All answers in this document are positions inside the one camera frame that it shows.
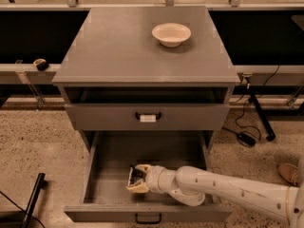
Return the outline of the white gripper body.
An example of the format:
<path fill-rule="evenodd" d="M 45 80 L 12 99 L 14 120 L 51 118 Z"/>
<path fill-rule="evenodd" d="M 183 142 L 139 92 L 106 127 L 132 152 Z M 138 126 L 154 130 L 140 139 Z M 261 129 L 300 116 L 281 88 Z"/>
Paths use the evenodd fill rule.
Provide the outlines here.
<path fill-rule="evenodd" d="M 145 183 L 152 193 L 162 194 L 159 187 L 159 178 L 163 170 L 164 167 L 159 165 L 148 165 L 145 168 Z"/>

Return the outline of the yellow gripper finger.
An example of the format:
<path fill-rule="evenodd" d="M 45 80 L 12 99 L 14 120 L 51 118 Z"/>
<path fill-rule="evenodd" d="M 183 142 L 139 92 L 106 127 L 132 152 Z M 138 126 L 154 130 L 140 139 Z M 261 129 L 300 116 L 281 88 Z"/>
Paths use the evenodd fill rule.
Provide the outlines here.
<path fill-rule="evenodd" d="M 136 170 L 139 170 L 144 174 L 147 174 L 151 170 L 151 168 L 152 166 L 150 164 L 138 164 L 135 166 Z"/>
<path fill-rule="evenodd" d="M 131 193 L 144 194 L 149 192 L 149 188 L 144 180 L 137 180 L 126 186 L 126 189 Z"/>

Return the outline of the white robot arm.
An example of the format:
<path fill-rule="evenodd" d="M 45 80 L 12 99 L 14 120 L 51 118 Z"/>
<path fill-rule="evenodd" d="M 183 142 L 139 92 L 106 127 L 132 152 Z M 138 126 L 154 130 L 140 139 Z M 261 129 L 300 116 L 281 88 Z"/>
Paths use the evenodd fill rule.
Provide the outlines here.
<path fill-rule="evenodd" d="M 304 228 L 304 189 L 215 174 L 192 166 L 177 170 L 159 165 L 132 165 L 126 189 L 131 193 L 167 194 L 185 205 L 203 204 L 207 194 Z"/>

